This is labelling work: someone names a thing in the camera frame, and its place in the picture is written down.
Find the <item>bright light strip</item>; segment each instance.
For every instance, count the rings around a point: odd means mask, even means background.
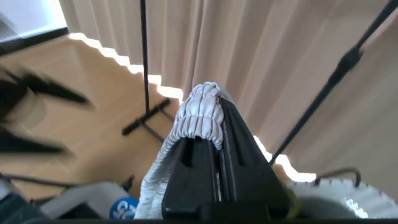
[[[101,43],[98,40],[89,39],[86,37],[86,35],[84,35],[82,33],[70,34],[69,38],[73,39],[73,40],[81,40],[86,45],[98,49],[99,52],[101,52],[101,54],[104,55],[105,57],[113,58],[121,66],[127,67],[132,74],[141,74],[142,75],[144,72],[144,67],[142,65],[131,65],[129,57],[118,55],[114,49],[102,47]],[[160,75],[148,75],[148,81],[149,81],[149,83],[157,85],[157,91],[161,95],[170,97],[170,98],[176,98],[180,101],[180,105],[181,105],[182,96],[183,96],[181,89],[162,86],[161,85],[162,77]],[[267,152],[266,148],[260,142],[260,140],[259,140],[259,138],[257,138],[257,136],[254,136],[254,139],[256,140],[256,143],[259,146],[264,157],[269,161],[272,157],[272,154]],[[292,167],[292,165],[290,164],[290,161],[286,155],[281,154],[276,159],[275,163],[281,165],[283,167],[286,175],[293,181],[312,182],[317,177],[316,174],[297,172],[297,170],[295,170]]]

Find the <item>floor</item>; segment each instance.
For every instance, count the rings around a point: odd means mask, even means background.
[[[87,108],[44,97],[28,118],[21,118],[10,128],[35,138],[61,142],[73,156],[2,155],[1,172],[79,183],[122,182],[134,174],[136,179],[130,194],[139,198],[142,178],[161,147],[143,128],[127,137],[121,135],[121,129],[144,112],[141,74],[133,75],[98,49],[66,37],[1,57],[0,64],[11,70],[23,66],[40,71],[84,93],[95,106]],[[162,99],[164,96],[157,92],[157,86],[150,84],[151,105]],[[178,100],[172,99],[165,110],[174,115],[178,107]],[[148,125],[166,137],[172,122],[157,114]],[[282,181],[288,180],[281,167],[276,166],[275,172]],[[54,187],[22,182],[16,185],[28,198],[61,192]]]

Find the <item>curtain fold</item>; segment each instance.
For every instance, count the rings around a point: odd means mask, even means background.
[[[139,0],[61,0],[82,32],[142,64]],[[342,55],[387,0],[147,0],[149,73],[185,96],[224,86],[253,134],[274,152]],[[373,43],[288,146],[301,171],[356,166],[398,198],[397,22]]]

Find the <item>blue sticker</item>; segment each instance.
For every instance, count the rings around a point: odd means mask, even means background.
[[[124,197],[114,203],[109,211],[110,219],[133,219],[138,201],[133,197]]]

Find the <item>ruffled fabric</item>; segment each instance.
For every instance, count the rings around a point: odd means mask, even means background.
[[[176,156],[172,147],[178,140],[200,137],[212,141],[216,149],[221,149],[224,114],[219,104],[220,97],[232,101],[228,92],[217,83],[206,82],[197,85],[180,106],[171,132],[142,181],[134,218],[162,218],[162,200]]]

